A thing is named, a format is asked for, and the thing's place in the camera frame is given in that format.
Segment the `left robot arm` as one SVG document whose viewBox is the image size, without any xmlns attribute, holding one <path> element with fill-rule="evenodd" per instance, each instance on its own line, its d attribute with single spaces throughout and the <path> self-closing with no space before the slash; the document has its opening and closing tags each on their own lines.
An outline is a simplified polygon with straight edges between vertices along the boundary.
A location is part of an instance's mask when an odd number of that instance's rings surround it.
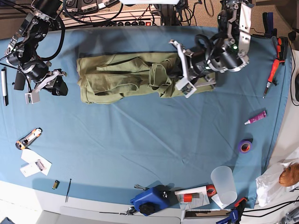
<svg viewBox="0 0 299 224">
<path fill-rule="evenodd" d="M 182 75 L 175 84 L 186 98 L 207 87 L 216 87 L 217 73 L 239 72 L 249 64 L 251 10 L 253 0 L 222 0 L 218 14 L 218 33 L 208 38 L 198 34 L 196 47 L 186 49 L 170 40 L 181 61 Z"/>
</svg>

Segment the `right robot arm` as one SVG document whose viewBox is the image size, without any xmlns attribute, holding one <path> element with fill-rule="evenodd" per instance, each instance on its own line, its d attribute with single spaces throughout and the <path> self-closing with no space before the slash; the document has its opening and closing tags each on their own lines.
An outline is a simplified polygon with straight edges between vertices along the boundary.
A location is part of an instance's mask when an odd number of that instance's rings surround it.
<svg viewBox="0 0 299 224">
<path fill-rule="evenodd" d="M 1 70 L 1 84 L 6 88 L 6 69 L 17 71 L 14 89 L 27 89 L 25 100 L 27 104 L 40 101 L 39 92 L 46 90 L 53 96 L 66 96 L 68 87 L 63 81 L 67 74 L 61 69 L 50 71 L 51 60 L 60 53 L 64 37 L 65 26 L 60 17 L 61 0 L 35 0 L 32 2 L 32 11 L 28 12 L 20 28 L 11 38 L 4 53 L 6 61 Z M 48 34 L 52 26 L 61 28 L 61 37 L 56 52 L 49 57 L 40 57 L 37 47 Z"/>
</svg>

